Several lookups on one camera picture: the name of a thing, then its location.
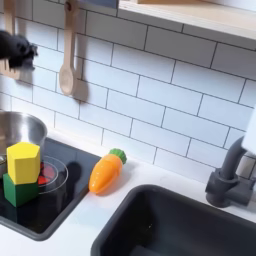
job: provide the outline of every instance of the toy carrot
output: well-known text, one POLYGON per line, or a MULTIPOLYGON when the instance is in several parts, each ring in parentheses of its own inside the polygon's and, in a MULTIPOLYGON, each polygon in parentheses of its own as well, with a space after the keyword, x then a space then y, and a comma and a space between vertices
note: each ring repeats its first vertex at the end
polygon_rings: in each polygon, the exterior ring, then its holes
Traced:
POLYGON ((95 165, 89 182, 89 190, 100 194, 106 190, 120 175, 126 163, 126 155, 120 149, 112 149, 95 165))

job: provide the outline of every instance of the tile backsplash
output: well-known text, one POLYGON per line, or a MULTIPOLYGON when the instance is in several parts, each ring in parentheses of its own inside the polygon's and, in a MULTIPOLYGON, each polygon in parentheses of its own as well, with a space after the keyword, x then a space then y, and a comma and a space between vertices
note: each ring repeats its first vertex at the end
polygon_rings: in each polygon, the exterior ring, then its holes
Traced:
MULTIPOLYGON (((63 3, 17 1, 16 29, 38 45, 39 57, 21 81, 0 75, 0 109, 206 182, 243 136, 256 103, 256 41, 80 4, 79 81, 67 97, 58 82, 63 3)), ((250 178, 254 169, 248 155, 238 173, 250 178)))

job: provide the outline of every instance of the wooden utensil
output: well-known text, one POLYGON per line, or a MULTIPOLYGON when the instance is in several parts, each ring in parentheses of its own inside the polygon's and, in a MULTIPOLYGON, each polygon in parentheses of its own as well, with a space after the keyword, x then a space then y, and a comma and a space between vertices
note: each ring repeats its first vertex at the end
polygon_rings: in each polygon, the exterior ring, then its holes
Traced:
POLYGON ((65 95, 71 95, 77 83, 74 70, 75 50, 75 16, 78 6, 76 0, 68 0, 65 3, 66 26, 64 31, 64 63, 59 74, 60 88, 65 95))
MULTIPOLYGON (((15 2, 15 0, 4 0, 5 30, 11 35, 15 33, 15 2)), ((19 70, 10 69, 9 60, 0 61, 0 73, 15 80, 20 78, 19 70)))

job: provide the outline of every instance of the black sink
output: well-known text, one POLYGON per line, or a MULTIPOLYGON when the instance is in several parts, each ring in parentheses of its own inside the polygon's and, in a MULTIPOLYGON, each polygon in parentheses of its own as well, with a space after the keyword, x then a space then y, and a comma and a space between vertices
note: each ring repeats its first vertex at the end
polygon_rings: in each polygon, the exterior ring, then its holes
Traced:
POLYGON ((133 189, 91 256, 255 256, 256 224, 161 187, 133 189))

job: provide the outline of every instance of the wooden spoon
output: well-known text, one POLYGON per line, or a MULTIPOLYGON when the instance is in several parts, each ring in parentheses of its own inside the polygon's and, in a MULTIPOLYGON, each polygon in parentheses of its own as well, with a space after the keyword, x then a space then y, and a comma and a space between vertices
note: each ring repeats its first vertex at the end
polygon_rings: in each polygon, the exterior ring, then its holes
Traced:
POLYGON ((74 70, 75 50, 75 15, 78 6, 76 0, 68 0, 65 3, 66 26, 64 31, 64 63, 60 69, 60 88, 65 95, 73 94, 77 78, 74 70))

